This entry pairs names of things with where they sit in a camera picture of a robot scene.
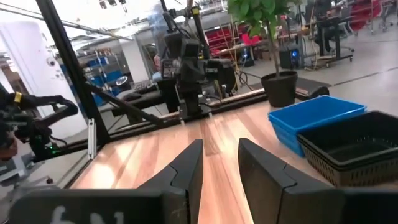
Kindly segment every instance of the plant stem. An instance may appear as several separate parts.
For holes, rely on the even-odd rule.
[[[268,20],[266,20],[266,26],[267,26],[267,31],[268,31],[268,40],[269,40],[269,43],[270,43],[270,45],[271,45],[271,47],[269,48],[269,50],[271,51],[272,58],[274,59],[276,78],[279,78],[279,64],[278,64],[278,58],[277,58],[277,56],[276,56],[276,48],[275,48],[275,45],[274,45],[274,37],[273,37],[272,34],[271,34],[271,26],[270,26]]]

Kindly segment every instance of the wooden tabletop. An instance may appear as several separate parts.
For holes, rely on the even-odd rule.
[[[238,141],[248,138],[322,181],[305,159],[276,138],[268,102],[194,123],[113,142],[103,148],[73,189],[135,189],[162,170],[194,139],[203,139],[203,188],[199,223],[252,223],[238,170]]]

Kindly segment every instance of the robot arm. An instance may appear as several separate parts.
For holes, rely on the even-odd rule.
[[[78,113],[78,107],[64,97],[57,96],[34,96],[21,93],[6,93],[0,102],[0,120],[3,128],[0,130],[0,143],[11,146],[14,139],[10,139],[9,133],[17,127],[15,137],[22,142],[29,142],[36,156],[45,156],[49,153],[48,148],[58,148],[52,144],[50,138],[52,130],[50,125],[63,118]],[[34,119],[25,110],[32,110],[39,106],[50,105],[54,113],[40,119]]]

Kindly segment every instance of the green leaves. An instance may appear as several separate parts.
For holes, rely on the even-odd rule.
[[[251,36],[261,32],[263,22],[268,22],[268,31],[274,35],[277,25],[275,16],[288,13],[288,3],[297,1],[300,0],[228,0],[228,13],[237,21],[250,25]]]
[[[247,1],[244,1],[241,5],[241,16],[244,17],[248,14],[249,12],[249,3]]]
[[[260,34],[260,31],[261,31],[261,25],[260,25],[260,23],[257,23],[255,26],[252,26],[252,27],[250,28],[249,35],[250,35],[251,37],[253,37],[253,36],[255,36],[255,35],[259,35],[259,34]]]
[[[275,10],[275,1],[280,0],[261,0],[261,4],[269,14],[273,14]]]
[[[253,19],[260,21],[262,19],[262,12],[260,10],[254,12]]]
[[[251,9],[256,10],[256,8],[260,5],[260,0],[251,0],[250,3]]]

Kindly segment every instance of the black wire basket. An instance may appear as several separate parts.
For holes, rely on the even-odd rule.
[[[300,133],[308,162],[335,186],[398,179],[398,118],[373,111]]]

